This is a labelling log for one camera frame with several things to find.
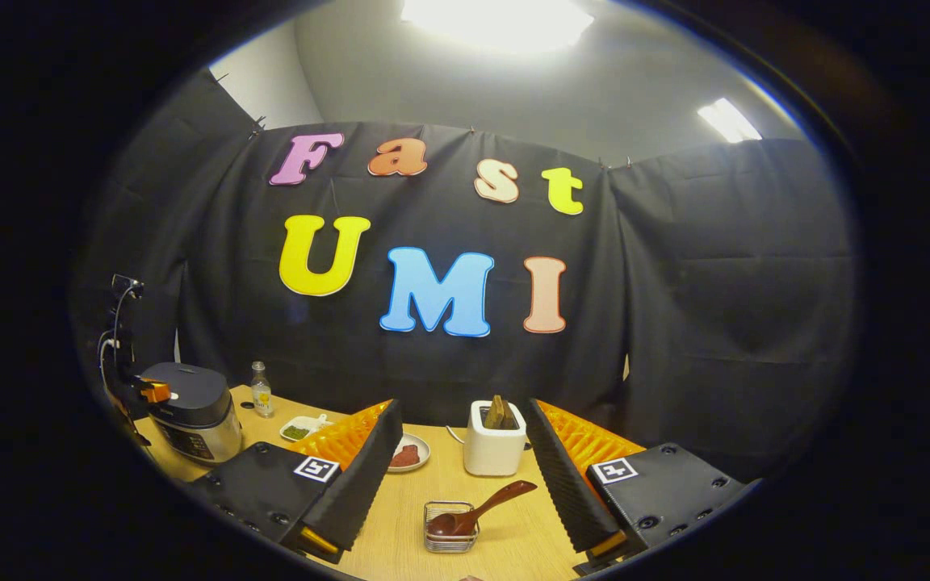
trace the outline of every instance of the green food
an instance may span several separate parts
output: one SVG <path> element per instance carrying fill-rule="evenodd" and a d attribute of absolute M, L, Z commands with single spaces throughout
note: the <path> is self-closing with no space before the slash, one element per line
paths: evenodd
<path fill-rule="evenodd" d="M 296 426 L 289 426 L 287 429 L 282 430 L 282 435 L 292 439 L 300 439 L 305 437 L 310 430 L 307 428 L 298 428 Z"/>

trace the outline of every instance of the metal basket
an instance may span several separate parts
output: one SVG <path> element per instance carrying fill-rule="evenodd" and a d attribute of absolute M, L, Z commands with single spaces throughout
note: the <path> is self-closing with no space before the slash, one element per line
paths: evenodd
<path fill-rule="evenodd" d="M 475 540 L 480 536 L 480 523 L 475 523 L 475 530 L 472 534 L 464 537 L 447 537 L 443 534 L 428 534 L 425 529 L 429 526 L 429 521 L 444 514 L 444 512 L 469 512 L 473 508 L 472 504 L 463 503 L 461 500 L 430 500 L 423 507 L 423 522 L 421 522 L 421 537 L 425 540 L 425 548 L 433 553 L 464 553 L 475 545 Z"/>

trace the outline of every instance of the blue letter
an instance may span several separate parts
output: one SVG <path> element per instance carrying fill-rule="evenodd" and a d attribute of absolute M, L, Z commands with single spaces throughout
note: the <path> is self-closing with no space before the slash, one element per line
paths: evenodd
<path fill-rule="evenodd" d="M 426 331 L 432 332 L 447 305 L 454 302 L 450 319 L 443 325 L 449 335 L 486 337 L 490 324 L 483 317 L 487 272 L 494 268 L 494 258 L 480 253 L 464 253 L 455 260 L 442 281 L 436 280 L 433 265 L 421 248 L 401 247 L 390 250 L 394 264 L 394 288 L 390 294 L 390 312 L 379 320 L 387 331 L 408 332 L 414 328 L 411 299 Z"/>

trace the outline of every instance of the ceiling light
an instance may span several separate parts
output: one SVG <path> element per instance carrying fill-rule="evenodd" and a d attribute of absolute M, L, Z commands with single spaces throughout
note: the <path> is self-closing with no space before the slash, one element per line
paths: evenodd
<path fill-rule="evenodd" d="M 465 43 L 510 52 L 575 44 L 594 22 L 565 0 L 404 0 L 401 18 Z"/>
<path fill-rule="evenodd" d="M 763 139 L 756 128 L 752 127 L 752 123 L 745 119 L 745 115 L 726 99 L 717 99 L 711 106 L 702 107 L 698 110 L 698 115 L 708 121 L 723 139 L 733 144 L 741 140 Z"/>

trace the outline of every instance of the spoon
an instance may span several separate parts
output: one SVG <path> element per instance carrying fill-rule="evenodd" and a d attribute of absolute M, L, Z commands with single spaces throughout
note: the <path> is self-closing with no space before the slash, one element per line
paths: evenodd
<path fill-rule="evenodd" d="M 531 490 L 536 490 L 535 484 L 524 479 L 517 479 L 516 482 L 495 492 L 479 508 L 473 508 L 469 512 L 444 512 L 444 514 L 437 516 L 429 521 L 429 524 L 425 527 L 425 532 L 436 534 L 439 537 L 467 536 L 472 534 L 472 530 L 475 529 L 475 522 L 480 519 L 484 512 Z"/>

